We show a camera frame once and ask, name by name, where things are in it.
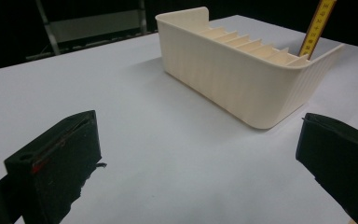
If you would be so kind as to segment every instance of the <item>tape measure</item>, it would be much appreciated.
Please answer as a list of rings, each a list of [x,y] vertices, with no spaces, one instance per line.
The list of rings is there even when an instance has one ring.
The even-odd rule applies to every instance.
[[[316,44],[318,43],[319,37],[321,37],[322,31],[327,24],[327,20],[333,11],[336,1],[337,0],[320,0],[298,56],[308,54],[308,59],[310,58]]]

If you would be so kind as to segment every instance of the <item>yellow measuring tape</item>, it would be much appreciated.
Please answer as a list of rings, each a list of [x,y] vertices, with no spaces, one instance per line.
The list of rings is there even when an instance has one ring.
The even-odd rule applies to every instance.
[[[308,54],[308,59],[310,58],[312,52],[315,50],[319,37],[321,37],[322,31],[327,24],[327,20],[330,17],[336,1],[337,0],[321,0],[319,2],[298,56]]]

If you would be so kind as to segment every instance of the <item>plastic tray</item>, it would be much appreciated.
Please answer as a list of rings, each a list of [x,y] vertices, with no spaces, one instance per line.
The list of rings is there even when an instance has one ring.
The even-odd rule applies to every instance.
[[[164,70],[257,129],[306,103],[344,45],[309,61],[209,26],[206,7],[156,16]]]

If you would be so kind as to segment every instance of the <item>cream plastic container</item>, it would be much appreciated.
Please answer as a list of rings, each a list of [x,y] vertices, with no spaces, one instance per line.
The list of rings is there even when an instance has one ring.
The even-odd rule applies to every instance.
[[[164,70],[257,129],[305,104],[344,45],[309,61],[209,26],[206,7],[156,16]]]

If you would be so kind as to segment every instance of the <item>white tabletop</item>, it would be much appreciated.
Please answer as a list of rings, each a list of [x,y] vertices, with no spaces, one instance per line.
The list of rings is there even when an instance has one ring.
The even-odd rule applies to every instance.
[[[240,16],[213,21],[299,50],[304,34]],[[337,46],[322,39],[314,56]],[[358,129],[358,47],[347,45],[310,100],[255,130],[164,73],[158,35],[0,69],[3,160],[55,123],[95,110],[101,162],[62,223],[346,224],[295,158],[307,112]]]

